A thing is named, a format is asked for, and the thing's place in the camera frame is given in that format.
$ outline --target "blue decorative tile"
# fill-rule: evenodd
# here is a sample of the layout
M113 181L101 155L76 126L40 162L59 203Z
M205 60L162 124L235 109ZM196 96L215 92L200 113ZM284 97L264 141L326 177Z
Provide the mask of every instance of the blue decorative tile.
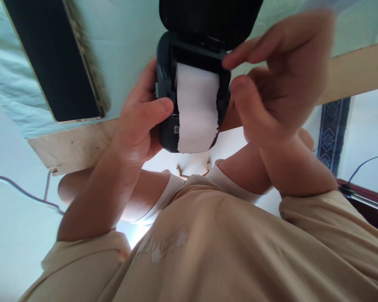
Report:
M323 105L318 158L337 177L344 134L349 116L350 98Z

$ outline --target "shirt sleeve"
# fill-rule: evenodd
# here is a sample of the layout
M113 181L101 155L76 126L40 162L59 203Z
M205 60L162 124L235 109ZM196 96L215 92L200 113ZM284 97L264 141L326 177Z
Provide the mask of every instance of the shirt sleeve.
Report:
M97 301L131 249L112 230L90 240L56 242L42 261L43 274L20 301Z
M339 192L280 204L281 217L306 231L378 285L378 229Z

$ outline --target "printer lid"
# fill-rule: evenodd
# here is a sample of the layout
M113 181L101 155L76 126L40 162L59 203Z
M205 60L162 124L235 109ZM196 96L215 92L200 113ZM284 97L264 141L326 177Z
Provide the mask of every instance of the printer lid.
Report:
M250 35L263 0L160 0L165 28L232 50Z

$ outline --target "light blue tablecloth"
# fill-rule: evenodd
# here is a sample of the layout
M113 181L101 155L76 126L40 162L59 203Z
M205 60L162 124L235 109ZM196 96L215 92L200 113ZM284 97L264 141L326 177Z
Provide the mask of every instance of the light blue tablecloth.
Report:
M338 17L333 55L378 43L378 0L356 4L355 0L326 1L334 3L339 11L353 3ZM320 1L265 0L250 38L315 2ZM106 120L118 117L141 70L155 56L158 40L165 32L158 3L159 0L75 0L100 92L109 106ZM243 64L233 76L250 68ZM57 124L53 120L1 2L0 103L25 138L89 123Z

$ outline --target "portable printer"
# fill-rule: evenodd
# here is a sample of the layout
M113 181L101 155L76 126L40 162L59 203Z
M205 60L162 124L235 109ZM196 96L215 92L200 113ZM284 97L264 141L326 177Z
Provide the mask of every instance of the portable printer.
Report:
M262 3L263 0L160 0L160 18L168 31L157 46L156 94L174 103L172 114L160 124L164 149L179 152L177 63L219 76L218 129L209 149L214 146L231 97L231 72L222 67L221 61L227 51L250 35Z

